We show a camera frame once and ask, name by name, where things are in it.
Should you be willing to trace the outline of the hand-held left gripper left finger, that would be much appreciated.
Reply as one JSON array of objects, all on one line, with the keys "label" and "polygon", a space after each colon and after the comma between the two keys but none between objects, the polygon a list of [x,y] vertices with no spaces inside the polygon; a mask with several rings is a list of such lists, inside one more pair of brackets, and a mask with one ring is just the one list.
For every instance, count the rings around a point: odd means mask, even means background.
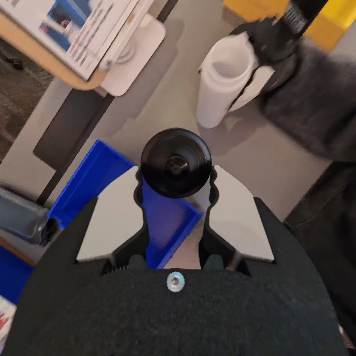
[{"label": "hand-held left gripper left finger", "polygon": [[134,166],[99,194],[77,255],[78,262],[106,258],[114,267],[122,268],[134,255],[145,259],[149,228],[142,186],[141,169]]}]

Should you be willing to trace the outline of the yellow plastic bin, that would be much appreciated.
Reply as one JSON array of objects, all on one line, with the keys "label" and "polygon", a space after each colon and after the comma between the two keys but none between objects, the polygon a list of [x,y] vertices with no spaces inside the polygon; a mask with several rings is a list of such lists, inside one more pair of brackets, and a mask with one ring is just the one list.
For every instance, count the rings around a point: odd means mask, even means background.
[{"label": "yellow plastic bin", "polygon": [[292,33],[331,51],[355,24],[355,0],[225,0],[224,7],[246,22],[283,19]]}]

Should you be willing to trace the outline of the person's right forearm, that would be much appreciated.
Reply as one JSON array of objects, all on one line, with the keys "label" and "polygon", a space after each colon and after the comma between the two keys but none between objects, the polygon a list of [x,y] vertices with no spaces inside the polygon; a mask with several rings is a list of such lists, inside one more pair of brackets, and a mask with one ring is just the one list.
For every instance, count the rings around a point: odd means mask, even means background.
[{"label": "person's right forearm", "polygon": [[298,59],[294,76],[266,97],[265,118],[315,155],[355,162],[355,60],[310,44]]}]

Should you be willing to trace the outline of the printed instruction sheet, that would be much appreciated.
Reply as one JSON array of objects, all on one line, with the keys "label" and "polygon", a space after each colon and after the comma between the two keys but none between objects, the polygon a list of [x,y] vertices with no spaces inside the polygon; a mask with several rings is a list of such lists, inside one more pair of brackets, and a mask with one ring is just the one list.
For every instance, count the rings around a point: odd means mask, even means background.
[{"label": "printed instruction sheet", "polygon": [[1,10],[88,81],[138,1],[1,1]]}]

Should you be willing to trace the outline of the grey folded pouch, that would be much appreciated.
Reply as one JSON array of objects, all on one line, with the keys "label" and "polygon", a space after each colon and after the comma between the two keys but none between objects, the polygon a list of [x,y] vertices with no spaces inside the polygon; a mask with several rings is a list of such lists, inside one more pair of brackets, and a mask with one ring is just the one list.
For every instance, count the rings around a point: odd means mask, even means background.
[{"label": "grey folded pouch", "polygon": [[0,188],[1,230],[38,246],[46,246],[59,230],[48,217],[49,210],[4,188]]}]

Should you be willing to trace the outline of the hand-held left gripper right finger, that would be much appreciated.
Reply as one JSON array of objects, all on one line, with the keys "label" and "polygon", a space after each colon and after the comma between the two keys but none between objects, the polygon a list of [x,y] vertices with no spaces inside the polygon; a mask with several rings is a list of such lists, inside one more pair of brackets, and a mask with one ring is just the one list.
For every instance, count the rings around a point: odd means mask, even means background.
[{"label": "hand-held left gripper right finger", "polygon": [[274,255],[253,194],[219,165],[210,174],[210,205],[206,211],[199,242],[200,266],[211,255],[219,255],[223,268],[235,255],[273,262]]}]

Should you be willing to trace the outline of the instruction sheet on stand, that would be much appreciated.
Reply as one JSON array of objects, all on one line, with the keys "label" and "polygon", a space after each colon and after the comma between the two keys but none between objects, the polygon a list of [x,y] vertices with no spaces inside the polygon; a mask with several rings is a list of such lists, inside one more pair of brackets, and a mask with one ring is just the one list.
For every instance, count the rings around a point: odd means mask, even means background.
[{"label": "instruction sheet on stand", "polygon": [[1,10],[1,38],[42,68],[78,90],[101,87],[124,95],[166,36],[164,25],[149,14],[153,1],[138,1],[88,81],[66,66]]}]

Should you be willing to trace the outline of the white plastic bottle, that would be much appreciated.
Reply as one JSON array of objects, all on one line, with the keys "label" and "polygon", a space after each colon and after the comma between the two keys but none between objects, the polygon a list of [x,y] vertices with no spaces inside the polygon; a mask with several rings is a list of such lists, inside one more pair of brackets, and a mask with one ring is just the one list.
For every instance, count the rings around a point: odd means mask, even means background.
[{"label": "white plastic bottle", "polygon": [[211,129],[220,124],[232,102],[252,76],[256,56],[253,46],[229,46],[228,36],[210,49],[200,70],[196,119]]}]

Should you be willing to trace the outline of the person's leg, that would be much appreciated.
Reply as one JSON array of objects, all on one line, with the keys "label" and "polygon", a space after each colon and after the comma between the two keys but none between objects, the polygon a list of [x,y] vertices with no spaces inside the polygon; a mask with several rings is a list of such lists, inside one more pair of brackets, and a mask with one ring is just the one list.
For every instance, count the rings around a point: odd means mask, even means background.
[{"label": "person's leg", "polygon": [[356,342],[356,164],[334,162],[284,220],[311,258],[334,305],[341,335]]}]

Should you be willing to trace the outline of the black bottle lid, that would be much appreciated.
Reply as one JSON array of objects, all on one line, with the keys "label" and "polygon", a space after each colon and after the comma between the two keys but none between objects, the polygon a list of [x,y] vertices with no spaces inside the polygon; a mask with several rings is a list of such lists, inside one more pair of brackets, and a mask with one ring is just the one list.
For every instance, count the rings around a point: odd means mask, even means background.
[{"label": "black bottle lid", "polygon": [[173,199],[198,192],[212,168],[207,144],[192,131],[170,128],[154,135],[141,154],[141,173],[158,194]]}]

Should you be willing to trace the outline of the white red printed paper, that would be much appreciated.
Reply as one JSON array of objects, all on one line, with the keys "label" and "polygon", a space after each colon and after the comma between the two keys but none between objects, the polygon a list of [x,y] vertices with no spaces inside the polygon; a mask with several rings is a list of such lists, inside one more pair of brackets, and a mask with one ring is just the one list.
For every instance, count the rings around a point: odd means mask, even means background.
[{"label": "white red printed paper", "polygon": [[17,306],[0,296],[0,341],[5,340],[10,332]]}]

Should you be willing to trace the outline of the blue plastic bin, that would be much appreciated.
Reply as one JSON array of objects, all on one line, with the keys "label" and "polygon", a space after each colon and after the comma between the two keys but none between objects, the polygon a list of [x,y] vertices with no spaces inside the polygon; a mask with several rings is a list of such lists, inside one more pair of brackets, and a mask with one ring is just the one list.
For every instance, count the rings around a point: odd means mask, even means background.
[{"label": "blue plastic bin", "polygon": [[14,305],[18,305],[24,286],[34,267],[0,247],[0,294]]},{"label": "blue plastic bin", "polygon": [[[135,164],[101,140],[96,140],[47,214],[65,229],[91,198],[97,197],[112,181]],[[183,199],[163,197],[143,181],[143,204],[149,246],[149,269],[163,269],[203,213]]]}]

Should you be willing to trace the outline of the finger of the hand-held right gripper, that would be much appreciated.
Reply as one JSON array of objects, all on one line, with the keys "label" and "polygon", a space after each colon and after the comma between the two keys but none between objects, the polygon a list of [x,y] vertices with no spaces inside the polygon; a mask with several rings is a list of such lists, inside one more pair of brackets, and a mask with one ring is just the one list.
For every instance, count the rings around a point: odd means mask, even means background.
[{"label": "finger of the hand-held right gripper", "polygon": [[249,36],[246,31],[239,34],[231,34],[228,36],[229,46],[251,46]]},{"label": "finger of the hand-held right gripper", "polygon": [[229,107],[228,112],[238,110],[256,98],[267,84],[269,79],[272,77],[274,72],[275,69],[269,65],[258,67],[253,72],[252,77],[250,78],[251,80],[248,81],[241,93]]}]

